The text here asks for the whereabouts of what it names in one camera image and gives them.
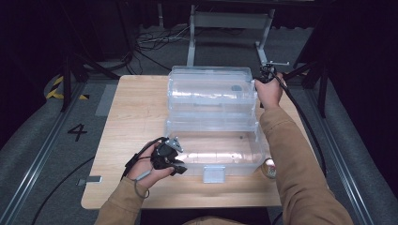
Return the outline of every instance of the tan sleeve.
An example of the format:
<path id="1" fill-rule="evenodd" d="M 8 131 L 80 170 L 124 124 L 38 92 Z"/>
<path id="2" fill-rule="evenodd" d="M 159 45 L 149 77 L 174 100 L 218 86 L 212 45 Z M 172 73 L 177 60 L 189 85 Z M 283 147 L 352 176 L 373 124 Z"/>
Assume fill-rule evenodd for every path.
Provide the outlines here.
<path id="1" fill-rule="evenodd" d="M 137 191 L 145 196 L 147 188 L 137 184 Z M 108 201 L 99 210 L 95 224 L 134 224 L 144 199 L 135 192 L 134 182 L 123 177 Z"/>
<path id="2" fill-rule="evenodd" d="M 329 190 L 311 146 L 281 108 L 260 117 L 277 169 L 284 224 L 353 224 Z"/>

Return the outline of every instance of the clear plastic container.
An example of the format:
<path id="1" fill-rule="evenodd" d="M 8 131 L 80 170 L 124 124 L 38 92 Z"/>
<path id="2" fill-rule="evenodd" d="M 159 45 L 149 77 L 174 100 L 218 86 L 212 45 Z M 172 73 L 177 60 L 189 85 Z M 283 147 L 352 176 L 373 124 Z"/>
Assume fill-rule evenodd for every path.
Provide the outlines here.
<path id="1" fill-rule="evenodd" d="M 173 67 L 169 74 L 172 116 L 247 118 L 254 116 L 256 100 L 247 67 Z"/>
<path id="2" fill-rule="evenodd" d="M 178 137 L 188 170 L 206 183 L 253 173 L 267 141 L 255 117 L 257 93 L 246 67 L 173 67 L 165 135 Z"/>

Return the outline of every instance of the person's right hand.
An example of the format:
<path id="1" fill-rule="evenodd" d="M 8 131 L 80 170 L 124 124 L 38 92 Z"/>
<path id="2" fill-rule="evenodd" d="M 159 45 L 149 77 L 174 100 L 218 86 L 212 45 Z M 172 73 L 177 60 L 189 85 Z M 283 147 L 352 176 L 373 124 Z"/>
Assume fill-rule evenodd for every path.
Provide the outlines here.
<path id="1" fill-rule="evenodd" d="M 282 73 L 278 73 L 277 76 L 284 83 Z M 268 83 L 261 83 L 255 80 L 254 85 L 257 89 L 258 98 L 263 103 L 264 110 L 280 107 L 279 101 L 281 100 L 283 89 L 276 79 Z"/>

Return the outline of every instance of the hand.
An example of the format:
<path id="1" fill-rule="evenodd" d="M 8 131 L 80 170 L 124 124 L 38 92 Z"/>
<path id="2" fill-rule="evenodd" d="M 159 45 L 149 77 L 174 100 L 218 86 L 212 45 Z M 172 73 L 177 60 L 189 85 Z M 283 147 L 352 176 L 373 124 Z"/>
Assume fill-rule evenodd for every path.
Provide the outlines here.
<path id="1" fill-rule="evenodd" d="M 163 170 L 153 169 L 152 163 L 150 161 L 150 156 L 159 144 L 159 142 L 156 142 L 144 151 L 144 153 L 140 156 L 141 159 L 134 164 L 134 166 L 127 174 L 127 177 L 129 179 L 135 180 L 139 175 L 150 171 L 149 175 L 139 180 L 137 183 L 143 187 L 151 188 L 153 185 L 155 185 L 156 182 L 163 179 L 164 177 L 169 176 L 174 171 L 173 167 L 169 167 Z"/>
<path id="2" fill-rule="evenodd" d="M 284 83 L 282 73 L 278 73 L 277 76 Z M 263 103 L 264 110 L 280 108 L 279 101 L 281 100 L 283 89 L 276 79 L 268 83 L 261 83 L 254 80 L 254 85 L 257 89 L 258 98 Z"/>

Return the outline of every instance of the person's left hand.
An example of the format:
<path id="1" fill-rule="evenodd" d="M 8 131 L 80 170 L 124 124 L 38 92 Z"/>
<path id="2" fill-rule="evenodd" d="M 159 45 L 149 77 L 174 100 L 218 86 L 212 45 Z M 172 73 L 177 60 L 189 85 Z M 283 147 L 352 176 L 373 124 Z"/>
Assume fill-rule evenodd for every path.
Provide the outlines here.
<path id="1" fill-rule="evenodd" d="M 141 159 L 139 159 L 134 164 L 134 166 L 127 174 L 127 177 L 129 179 L 135 180 L 141 174 L 150 171 L 149 175 L 138 181 L 138 184 L 145 188 L 151 188 L 153 185 L 155 185 L 156 182 L 163 179 L 164 177 L 169 176 L 174 171 L 173 167 L 168 167 L 162 170 L 153 169 L 152 163 L 150 161 L 150 156 L 159 144 L 159 142 L 156 142 L 149 146 L 140 156 Z"/>

